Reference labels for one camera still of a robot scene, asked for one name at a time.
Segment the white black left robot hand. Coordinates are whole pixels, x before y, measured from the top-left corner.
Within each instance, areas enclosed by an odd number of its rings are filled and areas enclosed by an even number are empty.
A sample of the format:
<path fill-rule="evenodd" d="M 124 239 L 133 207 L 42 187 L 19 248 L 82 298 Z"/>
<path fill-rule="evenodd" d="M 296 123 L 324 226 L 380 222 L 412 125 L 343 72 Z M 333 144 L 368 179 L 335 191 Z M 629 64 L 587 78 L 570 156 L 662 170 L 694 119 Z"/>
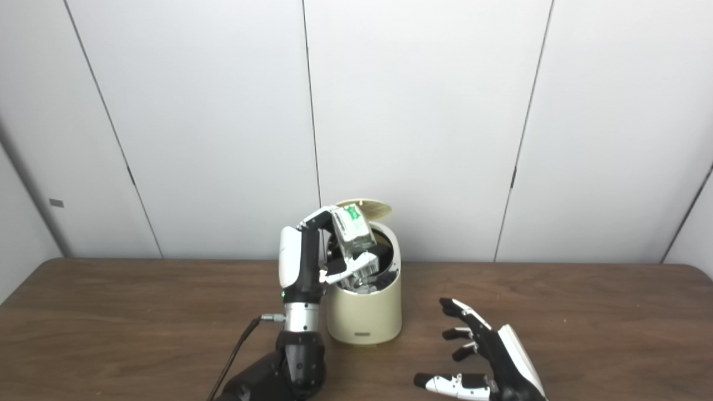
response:
<path fill-rule="evenodd" d="M 337 241 L 336 259 L 319 264 L 321 231 Z M 368 277 L 379 271 L 380 261 L 390 251 L 378 243 L 363 211 L 357 204 L 320 208 L 295 227 L 281 232 L 279 280 L 283 303 L 318 304 L 324 287 Z"/>

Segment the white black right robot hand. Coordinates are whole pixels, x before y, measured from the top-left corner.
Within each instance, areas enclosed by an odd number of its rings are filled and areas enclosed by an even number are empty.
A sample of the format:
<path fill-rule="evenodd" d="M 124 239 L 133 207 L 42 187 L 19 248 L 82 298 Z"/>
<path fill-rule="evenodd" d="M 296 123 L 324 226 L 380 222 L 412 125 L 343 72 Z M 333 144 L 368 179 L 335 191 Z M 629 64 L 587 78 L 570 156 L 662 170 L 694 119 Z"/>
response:
<path fill-rule="evenodd" d="M 413 377 L 415 386 L 460 400 L 547 399 L 538 373 L 511 325 L 495 330 L 473 307 L 460 300 L 441 297 L 439 304 L 444 315 L 464 324 L 442 332 L 444 340 L 466 340 L 453 352 L 452 359 L 461 362 L 471 356 L 482 357 L 492 373 L 417 373 Z"/>

